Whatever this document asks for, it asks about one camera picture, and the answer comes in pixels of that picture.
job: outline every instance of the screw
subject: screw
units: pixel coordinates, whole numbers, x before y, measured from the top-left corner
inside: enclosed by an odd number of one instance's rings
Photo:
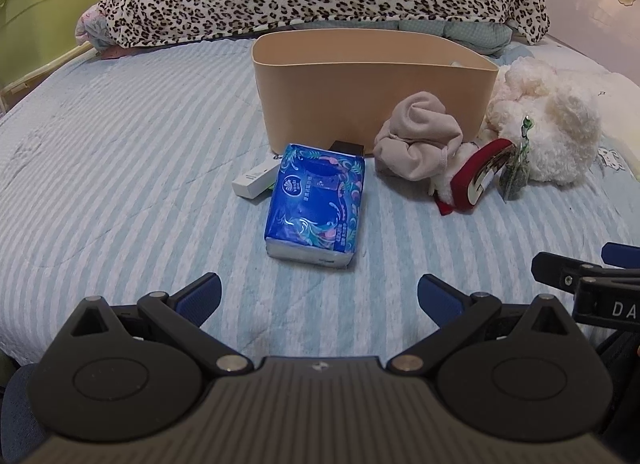
[[[218,368],[225,372],[239,372],[240,370],[244,370],[248,364],[249,361],[239,354],[227,354],[226,356],[218,358],[216,361]]]
[[[313,370],[315,370],[316,372],[323,372],[324,370],[327,370],[327,368],[329,368],[329,363],[325,361],[319,361],[318,363],[314,363],[313,365],[311,365],[311,368],[313,368]]]
[[[391,360],[391,365],[402,372],[415,372],[422,368],[424,362],[418,356],[412,354],[402,354]]]

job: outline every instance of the white plush toy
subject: white plush toy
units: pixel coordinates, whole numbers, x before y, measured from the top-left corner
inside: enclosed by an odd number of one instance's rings
[[[597,154],[600,117],[594,96],[571,73],[535,58],[519,58],[498,73],[486,124],[517,145],[522,120],[527,115],[533,120],[528,159],[535,181],[572,183]]]

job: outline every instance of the green beaded keychain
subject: green beaded keychain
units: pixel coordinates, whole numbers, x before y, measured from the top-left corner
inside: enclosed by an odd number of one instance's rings
[[[522,139],[513,157],[504,165],[498,180],[498,188],[504,200],[517,199],[520,191],[529,181],[529,138],[527,133],[533,127],[533,120],[525,116],[522,121]]]

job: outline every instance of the beige cloth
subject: beige cloth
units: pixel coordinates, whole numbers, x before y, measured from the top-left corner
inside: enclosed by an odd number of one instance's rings
[[[420,181],[443,173],[462,143],[462,130],[429,92],[403,99],[374,140],[376,170]]]

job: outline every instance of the bed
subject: bed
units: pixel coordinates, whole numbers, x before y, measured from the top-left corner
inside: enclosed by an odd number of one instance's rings
[[[582,184],[531,184],[510,203],[493,188],[473,213],[446,217],[426,187],[381,177],[368,159],[350,266],[270,259],[268,194],[248,201],[231,188],[272,155],[252,43],[202,41],[110,61],[85,53],[0,120],[0,349],[37,361],[82,297],[134,303],[215,271],[222,303],[202,328],[255,361],[385,362],[436,329],[417,304],[424,273],[528,303],[550,291],[530,275],[539,251],[600,263],[605,242],[640,243],[640,184],[622,157],[607,165],[603,154]],[[561,69],[608,73],[550,38],[513,42],[503,58],[518,48]],[[601,148],[614,146],[603,137]],[[557,294],[570,309],[572,298]],[[594,343],[606,335],[585,332]]]

